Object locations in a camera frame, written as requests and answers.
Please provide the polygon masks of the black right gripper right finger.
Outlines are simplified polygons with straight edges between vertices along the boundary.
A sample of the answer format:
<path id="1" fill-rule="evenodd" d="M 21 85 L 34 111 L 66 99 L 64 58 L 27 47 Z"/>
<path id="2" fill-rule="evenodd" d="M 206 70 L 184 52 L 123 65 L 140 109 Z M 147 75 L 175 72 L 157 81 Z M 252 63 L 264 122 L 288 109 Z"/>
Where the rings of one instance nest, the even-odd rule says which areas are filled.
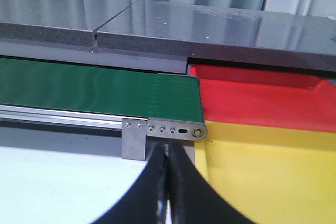
<path id="1" fill-rule="evenodd" d="M 181 143 L 168 145 L 167 160 L 173 223 L 253 223 L 211 187 Z"/>

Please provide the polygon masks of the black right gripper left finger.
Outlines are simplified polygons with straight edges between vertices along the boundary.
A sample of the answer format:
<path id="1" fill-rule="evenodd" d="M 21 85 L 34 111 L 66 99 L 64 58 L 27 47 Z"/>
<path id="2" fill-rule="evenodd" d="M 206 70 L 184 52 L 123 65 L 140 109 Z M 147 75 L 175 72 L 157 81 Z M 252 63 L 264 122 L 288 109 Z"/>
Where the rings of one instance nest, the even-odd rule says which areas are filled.
<path id="1" fill-rule="evenodd" d="M 166 223 L 166 178 L 165 146 L 157 144 L 133 185 L 94 223 Z"/>

